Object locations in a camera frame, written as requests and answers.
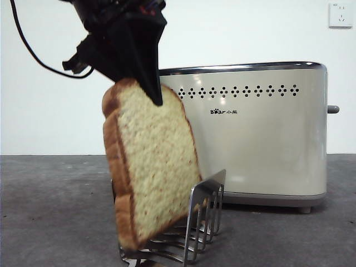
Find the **white wall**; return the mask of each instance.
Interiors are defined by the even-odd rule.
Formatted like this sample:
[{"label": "white wall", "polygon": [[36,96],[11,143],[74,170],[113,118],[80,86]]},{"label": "white wall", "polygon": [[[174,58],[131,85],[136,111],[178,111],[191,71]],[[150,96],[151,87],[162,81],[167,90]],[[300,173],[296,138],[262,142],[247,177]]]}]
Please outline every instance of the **white wall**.
[{"label": "white wall", "polygon": [[[61,68],[85,30],[70,4],[17,0],[29,43]],[[326,0],[167,0],[160,68],[268,61],[317,61],[329,72],[328,152],[356,153],[354,27],[328,28]],[[103,154],[101,98],[111,81],[95,72],[70,80],[41,68],[1,1],[1,153]]]}]

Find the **gray floor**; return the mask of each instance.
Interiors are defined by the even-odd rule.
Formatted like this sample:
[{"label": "gray floor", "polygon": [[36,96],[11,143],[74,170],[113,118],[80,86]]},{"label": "gray floor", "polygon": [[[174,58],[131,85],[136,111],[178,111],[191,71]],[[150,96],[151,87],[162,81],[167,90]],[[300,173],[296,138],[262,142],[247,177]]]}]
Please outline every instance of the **gray floor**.
[{"label": "gray floor", "polygon": [[[127,266],[117,253],[104,156],[1,158],[1,266]],[[328,194],[309,215],[225,205],[199,266],[356,266],[356,155],[328,156]]]}]

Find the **white bread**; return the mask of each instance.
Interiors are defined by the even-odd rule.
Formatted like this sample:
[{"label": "white bread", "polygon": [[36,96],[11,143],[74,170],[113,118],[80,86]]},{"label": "white bread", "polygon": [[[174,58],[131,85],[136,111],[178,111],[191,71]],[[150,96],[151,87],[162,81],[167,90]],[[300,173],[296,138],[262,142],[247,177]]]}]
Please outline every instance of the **white bread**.
[{"label": "white bread", "polygon": [[142,248],[186,216],[190,189],[201,180],[184,107],[165,86],[162,97],[164,104],[155,106],[128,78],[103,97],[104,142],[124,249]]}]

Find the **metal rack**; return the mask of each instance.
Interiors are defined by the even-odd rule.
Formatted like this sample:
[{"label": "metal rack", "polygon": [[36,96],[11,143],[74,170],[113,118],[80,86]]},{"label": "metal rack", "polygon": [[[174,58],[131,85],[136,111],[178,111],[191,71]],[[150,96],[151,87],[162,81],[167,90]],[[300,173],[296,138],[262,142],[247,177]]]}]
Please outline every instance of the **metal rack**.
[{"label": "metal rack", "polygon": [[128,267],[186,267],[194,263],[219,232],[225,175],[221,170],[193,186],[187,220],[151,239],[143,249],[124,251],[119,244],[120,257]]}]

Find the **wall socket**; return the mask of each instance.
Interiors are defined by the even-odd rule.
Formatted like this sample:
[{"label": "wall socket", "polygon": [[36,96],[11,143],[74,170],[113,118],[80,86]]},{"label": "wall socket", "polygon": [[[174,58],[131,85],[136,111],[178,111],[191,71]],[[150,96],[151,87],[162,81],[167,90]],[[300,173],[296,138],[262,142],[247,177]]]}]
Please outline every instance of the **wall socket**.
[{"label": "wall socket", "polygon": [[352,11],[351,3],[329,3],[329,27],[351,28]]}]

